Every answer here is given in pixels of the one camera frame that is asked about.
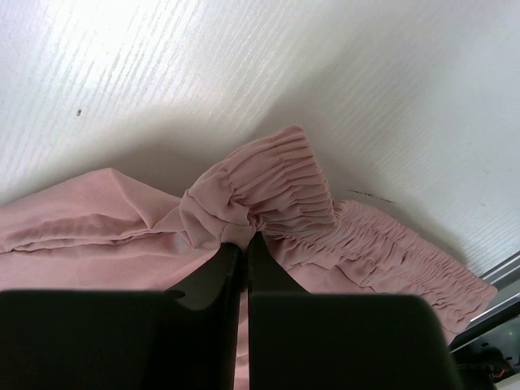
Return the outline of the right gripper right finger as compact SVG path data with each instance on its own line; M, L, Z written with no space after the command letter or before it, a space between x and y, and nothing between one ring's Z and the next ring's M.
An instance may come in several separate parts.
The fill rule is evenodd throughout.
M312 294L249 243L252 389L460 389L440 323L420 297Z

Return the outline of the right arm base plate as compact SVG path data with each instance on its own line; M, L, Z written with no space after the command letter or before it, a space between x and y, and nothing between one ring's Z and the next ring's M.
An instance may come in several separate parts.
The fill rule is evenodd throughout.
M519 373L519 317L472 327L450 345L464 389L496 389Z

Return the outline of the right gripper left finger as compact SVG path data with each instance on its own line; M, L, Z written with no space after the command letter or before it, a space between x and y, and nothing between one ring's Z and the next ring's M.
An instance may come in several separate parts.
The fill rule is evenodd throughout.
M224 244L164 291L5 291L1 386L230 389L241 271Z

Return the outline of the pink trousers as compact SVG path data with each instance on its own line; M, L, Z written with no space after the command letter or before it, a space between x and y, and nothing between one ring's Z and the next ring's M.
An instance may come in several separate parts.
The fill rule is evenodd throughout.
M4 206L1 295L164 291L235 245L242 271L230 389L252 389L247 251L256 235L308 293L422 298L447 347L496 293L391 216L334 200L305 133L290 127L236 150L183 197L103 169Z

